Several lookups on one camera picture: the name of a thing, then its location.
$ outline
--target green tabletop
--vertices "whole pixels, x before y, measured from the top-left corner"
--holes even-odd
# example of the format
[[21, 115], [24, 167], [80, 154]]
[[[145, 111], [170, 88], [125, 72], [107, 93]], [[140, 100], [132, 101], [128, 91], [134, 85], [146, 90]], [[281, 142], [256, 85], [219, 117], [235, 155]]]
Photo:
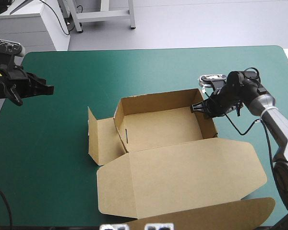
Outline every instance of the green tabletop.
[[[0, 112], [0, 188], [15, 225], [96, 226], [129, 220], [98, 211], [98, 166], [88, 155], [87, 106], [97, 118], [107, 118], [121, 97], [197, 88], [202, 74], [256, 67], [288, 118], [288, 60], [277, 46], [44, 52], [28, 54], [23, 64], [53, 84], [55, 92], [24, 99], [21, 107], [6, 100]], [[241, 130], [255, 119], [246, 108], [241, 117], [230, 115]], [[275, 224], [287, 212], [272, 179], [262, 126], [241, 137], [226, 118], [215, 123], [219, 137], [254, 145], [268, 183], [247, 198], [273, 197], [276, 208], [264, 225]], [[1, 198], [0, 224], [8, 225]]]

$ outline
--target cardboard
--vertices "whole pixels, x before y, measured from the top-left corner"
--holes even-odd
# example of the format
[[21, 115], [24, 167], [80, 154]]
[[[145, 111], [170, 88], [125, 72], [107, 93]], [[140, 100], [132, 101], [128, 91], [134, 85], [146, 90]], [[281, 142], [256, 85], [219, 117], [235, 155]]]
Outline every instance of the cardboard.
[[175, 212], [128, 222], [130, 230], [143, 230], [147, 223], [174, 223], [176, 230], [253, 230], [270, 216], [272, 198], [242, 200]]
[[88, 108], [89, 155], [104, 165], [125, 153], [113, 118], [97, 120]]
[[202, 100], [198, 89], [122, 98], [114, 124], [126, 152], [216, 137], [213, 120], [190, 111]]
[[98, 206], [140, 219], [237, 201], [266, 181], [251, 144], [209, 138], [126, 153], [102, 166]]

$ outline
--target white cabinet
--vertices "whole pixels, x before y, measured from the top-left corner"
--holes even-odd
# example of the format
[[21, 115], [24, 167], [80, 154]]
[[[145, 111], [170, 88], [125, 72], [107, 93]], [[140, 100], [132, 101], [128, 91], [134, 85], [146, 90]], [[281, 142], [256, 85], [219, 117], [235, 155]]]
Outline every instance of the white cabinet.
[[[34, 0], [12, 15], [10, 12], [24, 0], [15, 0], [6, 12], [0, 14], [0, 38], [21, 43], [26, 53], [33, 51], [66, 51], [70, 36], [65, 35], [52, 10], [39, 0]], [[65, 25], [56, 0], [44, 0]]]

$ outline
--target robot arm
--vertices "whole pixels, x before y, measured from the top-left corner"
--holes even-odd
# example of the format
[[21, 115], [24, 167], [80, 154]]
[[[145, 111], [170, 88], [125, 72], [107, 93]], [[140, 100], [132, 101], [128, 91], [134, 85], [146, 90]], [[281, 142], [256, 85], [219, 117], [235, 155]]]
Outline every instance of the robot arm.
[[[254, 116], [259, 116], [279, 148], [274, 156], [274, 180], [288, 210], [288, 120], [275, 107], [275, 99], [261, 84], [259, 72], [234, 71], [229, 75], [203, 75], [200, 85], [213, 88], [208, 99], [191, 106], [192, 112], [202, 112], [208, 117], [224, 116], [244, 104]], [[288, 230], [288, 214], [273, 229]]]
[[37, 95], [52, 95], [54, 87], [46, 80], [27, 73], [14, 63], [15, 56], [24, 56], [24, 47], [15, 42], [0, 40], [0, 98], [8, 98], [21, 106], [22, 98]]

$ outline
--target wire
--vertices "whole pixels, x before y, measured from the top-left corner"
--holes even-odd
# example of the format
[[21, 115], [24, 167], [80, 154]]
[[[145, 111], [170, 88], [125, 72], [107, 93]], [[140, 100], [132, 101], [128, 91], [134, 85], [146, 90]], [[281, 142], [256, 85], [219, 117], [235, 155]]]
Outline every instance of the wire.
[[272, 175], [274, 177], [274, 180], [276, 181], [276, 176], [275, 176], [274, 167], [273, 167], [272, 149], [271, 149], [271, 143], [270, 143], [270, 138], [269, 138], [267, 126], [265, 125], [265, 123], [262, 120], [260, 120], [260, 122], [264, 127], [265, 137], [267, 139], [268, 149], [269, 149], [270, 167], [271, 167], [271, 171], [272, 171]]
[[74, 28], [75, 28], [75, 25], [73, 25], [72, 29], [71, 29], [71, 30], [68, 30], [68, 32], [72, 31]]
[[48, 7], [52, 10], [52, 12], [54, 13], [54, 15], [55, 15], [55, 16], [57, 17], [57, 19], [58, 19], [58, 22], [59, 22], [59, 24], [60, 24], [60, 27], [61, 27], [63, 33], [65, 33], [66, 35], [70, 35], [70, 34], [71, 34], [70, 31], [68, 31], [68, 33], [64, 31], [63, 26], [62, 26], [62, 24], [61, 24], [61, 21], [59, 20], [58, 15], [57, 15], [57, 13], [55, 13], [55, 11], [52, 9], [52, 7], [49, 6], [47, 3], [45, 3], [43, 0], [39, 0], [39, 1], [41, 1], [42, 3], [44, 3], [46, 6], [48, 6]]
[[81, 7], [81, 12], [80, 12], [80, 13], [82, 13], [82, 12], [83, 12], [83, 6], [82, 6], [82, 5], [79, 5], [79, 6], [77, 6], [77, 9], [78, 9], [79, 7]]
[[[209, 94], [207, 94], [207, 92], [205, 92], [205, 94], [206, 94], [206, 96], [207, 96], [211, 101], [213, 101], [213, 103], [217, 104], [216, 101], [214, 101], [214, 100], [209, 96]], [[227, 119], [229, 120], [229, 122], [232, 124], [232, 126], [234, 126], [235, 130], [236, 130], [241, 136], [246, 135], [246, 134], [250, 131], [250, 129], [253, 127], [253, 125], [254, 125], [257, 121], [259, 121], [259, 119], [254, 120], [254, 121], [251, 123], [251, 125], [248, 127], [248, 129], [247, 129], [244, 133], [241, 133], [241, 131], [237, 128], [237, 126], [235, 126], [235, 124], [232, 122], [232, 120], [230, 119], [230, 117], [229, 117], [227, 114], [224, 114], [224, 116], [227, 117]]]
[[243, 75], [244, 75], [244, 77], [246, 77], [247, 79], [250, 79], [250, 80], [252, 80], [251, 78], [248, 78], [247, 76], [245, 76], [245, 72], [246, 71], [248, 71], [249, 69], [253, 69], [253, 70], [255, 70], [256, 71], [256, 79], [254, 79], [254, 80], [257, 80], [258, 79], [258, 81], [259, 82], [261, 82], [261, 79], [260, 79], [260, 74], [259, 74], [259, 70], [258, 69], [256, 69], [255, 67], [250, 67], [250, 68], [247, 68], [247, 69], [245, 69], [245, 71], [243, 71]]
[[9, 219], [10, 219], [10, 230], [13, 229], [13, 219], [12, 219], [12, 212], [11, 212], [11, 208], [9, 206], [9, 203], [4, 195], [4, 193], [0, 190], [0, 196], [2, 197], [3, 199], [3, 202], [6, 206], [6, 209], [8, 210], [8, 213], [9, 213]]
[[227, 119], [229, 120], [229, 122], [232, 124], [232, 126], [234, 126], [234, 128], [237, 130], [237, 132], [238, 132], [241, 136], [246, 135], [246, 134], [250, 131], [250, 129], [253, 127], [253, 125], [254, 125], [257, 121], [259, 121], [259, 119], [254, 120], [254, 121], [251, 123], [251, 125], [248, 127], [248, 129], [247, 129], [244, 133], [241, 133], [240, 130], [239, 130], [239, 129], [235, 126], [235, 124], [232, 122], [232, 120], [230, 119], [230, 117], [229, 117], [227, 114], [225, 114], [225, 116], [227, 117]]

